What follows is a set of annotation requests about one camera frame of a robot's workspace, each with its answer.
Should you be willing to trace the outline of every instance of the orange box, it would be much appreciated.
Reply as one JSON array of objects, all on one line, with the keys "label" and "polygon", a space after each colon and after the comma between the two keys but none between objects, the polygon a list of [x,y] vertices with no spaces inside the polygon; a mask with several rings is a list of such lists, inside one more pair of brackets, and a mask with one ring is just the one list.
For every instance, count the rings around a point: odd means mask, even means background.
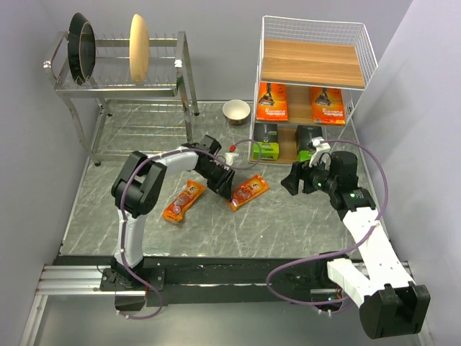
[{"label": "orange box", "polygon": [[343,106],[343,97],[340,89],[310,88],[312,99],[312,118],[315,123],[343,125],[346,116]]},{"label": "orange box", "polygon": [[287,86],[284,84],[266,83],[259,85],[257,120],[287,121]]}]

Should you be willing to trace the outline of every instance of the white bowl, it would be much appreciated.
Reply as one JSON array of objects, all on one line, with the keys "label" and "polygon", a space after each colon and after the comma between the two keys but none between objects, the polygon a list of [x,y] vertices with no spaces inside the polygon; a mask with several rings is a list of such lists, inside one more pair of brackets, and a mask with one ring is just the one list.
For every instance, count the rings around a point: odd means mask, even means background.
[{"label": "white bowl", "polygon": [[241,99],[232,99],[223,106],[224,116],[232,125],[242,125],[250,115],[251,108]]}]

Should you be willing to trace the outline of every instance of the orange snack package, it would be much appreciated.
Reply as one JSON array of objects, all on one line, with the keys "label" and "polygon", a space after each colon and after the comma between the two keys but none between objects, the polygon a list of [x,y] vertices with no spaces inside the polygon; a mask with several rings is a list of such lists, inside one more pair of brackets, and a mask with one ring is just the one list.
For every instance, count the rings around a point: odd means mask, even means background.
[{"label": "orange snack package", "polygon": [[284,84],[266,83],[259,85],[257,120],[287,121],[287,86]]},{"label": "orange snack package", "polygon": [[312,118],[318,124],[343,125],[346,123],[343,97],[340,89],[310,88]]},{"label": "orange snack package", "polygon": [[179,194],[172,204],[164,210],[163,217],[166,220],[179,222],[184,217],[186,211],[192,206],[193,202],[200,197],[200,195],[206,190],[206,187],[187,180],[187,189]]},{"label": "orange snack package", "polygon": [[268,189],[269,185],[266,183],[266,180],[257,174],[232,192],[232,201],[228,202],[228,204],[235,211]]}]

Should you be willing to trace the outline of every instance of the orange wrapper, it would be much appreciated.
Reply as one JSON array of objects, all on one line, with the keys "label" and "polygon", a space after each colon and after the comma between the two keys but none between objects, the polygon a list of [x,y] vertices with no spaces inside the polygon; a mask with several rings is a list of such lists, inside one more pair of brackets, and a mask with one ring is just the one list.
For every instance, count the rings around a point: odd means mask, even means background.
[{"label": "orange wrapper", "polygon": [[266,180],[257,174],[232,192],[232,201],[228,202],[228,204],[235,211],[268,189],[269,185],[266,183]]},{"label": "orange wrapper", "polygon": [[184,217],[186,211],[192,206],[195,200],[206,190],[206,187],[187,180],[187,189],[179,194],[172,204],[164,210],[163,217],[166,220],[179,222]]}]

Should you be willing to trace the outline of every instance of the gray wall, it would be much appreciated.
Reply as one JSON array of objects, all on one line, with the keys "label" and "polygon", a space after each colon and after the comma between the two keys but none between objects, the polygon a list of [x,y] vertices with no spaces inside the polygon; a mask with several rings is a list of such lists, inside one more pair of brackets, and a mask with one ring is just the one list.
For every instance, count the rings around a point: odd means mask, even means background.
[{"label": "gray wall", "polygon": [[83,13],[97,34],[129,35],[134,13],[149,32],[185,30],[199,99],[253,99],[264,15],[366,24],[379,59],[411,0],[42,0],[53,21],[67,30]]},{"label": "gray wall", "polygon": [[[45,78],[56,28],[42,4],[3,1],[0,23],[0,343],[17,345],[42,266],[57,255],[86,155]],[[89,131],[95,104],[79,109]]]},{"label": "gray wall", "polygon": [[386,226],[416,282],[431,292],[438,345],[460,344],[453,300],[461,294],[460,18],[459,2],[415,0],[354,115],[361,142],[388,174]]}]

